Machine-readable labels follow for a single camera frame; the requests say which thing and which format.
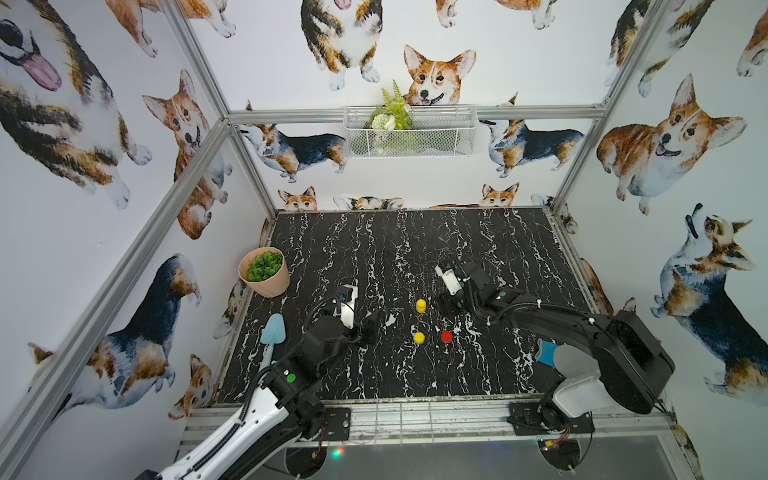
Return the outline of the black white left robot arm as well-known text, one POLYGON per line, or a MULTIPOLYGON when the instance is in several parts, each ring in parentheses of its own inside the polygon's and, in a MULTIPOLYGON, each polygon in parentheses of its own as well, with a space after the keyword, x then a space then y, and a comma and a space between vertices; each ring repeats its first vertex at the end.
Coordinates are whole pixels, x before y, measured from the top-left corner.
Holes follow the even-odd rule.
POLYGON ((333 315, 315 320, 276 363, 258 372, 250 398, 201 444, 160 472, 140 479, 242 479, 294 441, 313 438, 325 407, 317 391, 353 347, 373 342, 383 310, 351 327, 333 315))

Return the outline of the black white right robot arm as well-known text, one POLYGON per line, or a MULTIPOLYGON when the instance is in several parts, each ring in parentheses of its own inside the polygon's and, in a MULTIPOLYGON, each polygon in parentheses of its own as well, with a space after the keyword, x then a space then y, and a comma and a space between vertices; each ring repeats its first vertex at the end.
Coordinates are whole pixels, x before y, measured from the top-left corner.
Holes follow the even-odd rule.
POLYGON ((455 258, 435 272, 445 285, 438 298, 447 315, 467 313, 489 326, 510 325, 559 341, 587 354, 595 366, 551 387, 531 413, 514 415, 515 424, 561 431, 587 413, 620 406, 635 414, 662 408, 661 395, 675 365, 661 343, 632 311, 591 313, 543 301, 501 286, 474 262, 455 258))

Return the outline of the light blue silicone spatula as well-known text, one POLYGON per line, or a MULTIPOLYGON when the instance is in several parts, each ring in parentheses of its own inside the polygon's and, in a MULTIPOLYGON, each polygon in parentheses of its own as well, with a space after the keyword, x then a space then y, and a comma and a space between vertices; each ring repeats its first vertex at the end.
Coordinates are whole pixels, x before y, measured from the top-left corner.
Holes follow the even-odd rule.
POLYGON ((260 342, 265 346, 259 369, 271 365, 274 347, 286 340, 285 320, 282 314, 274 313, 267 320, 261 333, 260 342))

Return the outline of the beige paper plant pot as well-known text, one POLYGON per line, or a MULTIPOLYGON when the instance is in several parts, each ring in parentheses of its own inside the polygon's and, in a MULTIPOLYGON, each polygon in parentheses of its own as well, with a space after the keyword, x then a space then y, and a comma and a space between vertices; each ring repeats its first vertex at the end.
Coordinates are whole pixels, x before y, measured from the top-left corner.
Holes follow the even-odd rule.
POLYGON ((284 294, 290 285, 290 273, 283 253, 274 247, 249 252, 238 265, 240 279, 265 298, 284 294))

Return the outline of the green moss plant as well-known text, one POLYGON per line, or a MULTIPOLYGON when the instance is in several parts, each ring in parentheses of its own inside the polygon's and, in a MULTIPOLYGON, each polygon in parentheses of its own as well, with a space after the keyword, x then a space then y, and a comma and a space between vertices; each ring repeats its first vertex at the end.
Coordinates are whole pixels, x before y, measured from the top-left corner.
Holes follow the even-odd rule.
POLYGON ((283 256, 273 251, 265 251, 253 258, 246 269, 246 280, 263 282, 276 275, 283 265, 283 256))

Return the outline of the green fern plant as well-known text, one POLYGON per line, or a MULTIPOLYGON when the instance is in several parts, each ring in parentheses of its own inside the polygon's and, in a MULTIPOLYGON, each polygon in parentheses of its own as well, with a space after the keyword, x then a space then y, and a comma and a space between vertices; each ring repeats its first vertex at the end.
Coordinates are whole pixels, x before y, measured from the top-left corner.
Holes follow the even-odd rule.
POLYGON ((396 131, 406 131, 413 128, 410 117, 410 105, 406 102, 396 81, 392 82, 392 91, 382 89, 384 103, 374 110, 369 122, 373 131, 374 147, 378 153, 386 153, 391 149, 391 142, 399 140, 396 131))

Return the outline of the aluminium front rail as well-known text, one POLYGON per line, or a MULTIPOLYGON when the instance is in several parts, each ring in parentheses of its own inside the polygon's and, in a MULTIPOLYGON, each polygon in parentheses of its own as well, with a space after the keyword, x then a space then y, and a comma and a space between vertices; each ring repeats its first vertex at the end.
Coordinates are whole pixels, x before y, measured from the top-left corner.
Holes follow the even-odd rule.
MULTIPOLYGON (((542 436, 515 433, 507 422, 509 405, 535 397, 452 397, 447 400, 421 399, 375 401, 373 403, 330 402, 327 408, 350 410, 346 427, 331 427, 323 433, 323 445, 386 445, 439 443, 450 441, 523 440, 542 436)), ((234 407, 193 410, 187 419, 178 453, 187 453, 236 413, 234 407)), ((596 411, 590 415, 595 438, 600 436, 642 436, 669 433, 672 418, 659 411, 638 415, 620 407, 596 411)))

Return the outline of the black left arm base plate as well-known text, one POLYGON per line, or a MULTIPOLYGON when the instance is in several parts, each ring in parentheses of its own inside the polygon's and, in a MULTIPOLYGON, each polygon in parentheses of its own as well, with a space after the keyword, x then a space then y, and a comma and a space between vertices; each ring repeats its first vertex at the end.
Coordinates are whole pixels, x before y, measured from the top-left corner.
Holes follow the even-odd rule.
POLYGON ((343 442, 350 438, 352 410, 347 407, 327 408, 319 430, 311 437, 315 442, 343 442))

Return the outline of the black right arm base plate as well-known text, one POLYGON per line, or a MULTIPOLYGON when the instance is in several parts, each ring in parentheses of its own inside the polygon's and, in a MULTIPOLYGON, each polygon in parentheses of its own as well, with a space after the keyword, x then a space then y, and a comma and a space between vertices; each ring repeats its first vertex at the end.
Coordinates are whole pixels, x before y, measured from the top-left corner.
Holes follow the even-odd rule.
POLYGON ((563 434, 589 434, 595 431, 589 413, 576 418, 568 417, 551 401, 511 402, 507 422, 518 436, 563 434))

